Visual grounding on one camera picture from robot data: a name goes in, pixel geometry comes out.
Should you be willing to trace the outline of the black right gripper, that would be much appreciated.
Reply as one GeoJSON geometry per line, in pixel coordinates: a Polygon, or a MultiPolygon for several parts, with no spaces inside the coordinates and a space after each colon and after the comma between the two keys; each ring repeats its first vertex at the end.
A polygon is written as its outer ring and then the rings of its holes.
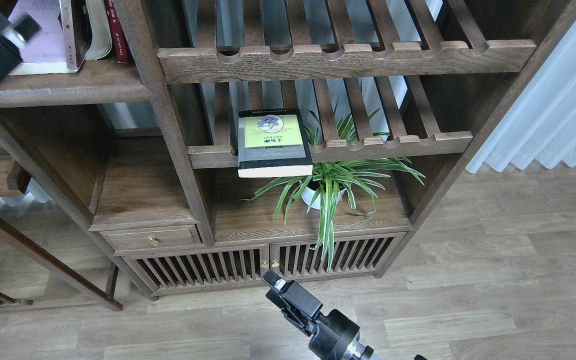
{"type": "Polygon", "coordinates": [[[308,348],[321,360],[374,360],[374,349],[360,342],[360,327],[342,312],[321,312],[322,303],[297,281],[286,281],[272,270],[262,281],[270,287],[266,298],[283,316],[310,337],[308,348]]]}

